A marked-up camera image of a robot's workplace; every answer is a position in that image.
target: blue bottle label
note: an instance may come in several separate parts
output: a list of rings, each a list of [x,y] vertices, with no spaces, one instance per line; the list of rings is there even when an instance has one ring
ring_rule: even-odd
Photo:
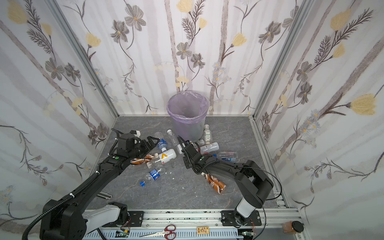
[[[160,177],[160,174],[156,169],[153,169],[149,174],[151,175],[153,180],[156,180],[158,177]]]
[[[228,162],[236,161],[236,158],[234,158],[234,157],[222,157],[221,159],[224,161],[228,161]]]
[[[161,146],[162,146],[163,144],[167,144],[167,142],[166,142],[163,138],[160,138],[160,141],[158,142],[157,147],[158,147],[159,149],[161,149]]]

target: black jar lid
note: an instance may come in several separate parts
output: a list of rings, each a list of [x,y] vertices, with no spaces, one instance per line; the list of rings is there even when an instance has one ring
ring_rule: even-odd
[[[299,221],[293,221],[292,222],[292,228],[296,231],[296,232],[302,232],[304,231],[304,225],[299,222]]]

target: red wire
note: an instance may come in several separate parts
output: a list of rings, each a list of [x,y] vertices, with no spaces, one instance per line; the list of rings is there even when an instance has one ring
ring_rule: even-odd
[[[252,219],[251,219],[251,223],[252,223],[252,232],[253,232],[253,235],[255,235],[255,231],[254,231],[254,229],[255,229],[255,225],[254,225]]]

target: floral wallpaper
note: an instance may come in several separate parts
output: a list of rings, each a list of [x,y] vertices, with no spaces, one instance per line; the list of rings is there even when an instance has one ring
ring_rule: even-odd
[[[253,114],[295,0],[58,0],[119,114],[167,114],[181,91],[209,114]]]
[[[257,116],[311,239],[383,239],[384,3],[315,1]]]
[[[0,6],[0,231],[20,239],[89,176],[115,117],[44,2]]]

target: glass jar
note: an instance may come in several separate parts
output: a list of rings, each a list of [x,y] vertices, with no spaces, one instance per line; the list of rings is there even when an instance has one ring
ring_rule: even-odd
[[[286,234],[296,234],[304,230],[304,225],[299,221],[289,221],[283,223],[283,230]]]

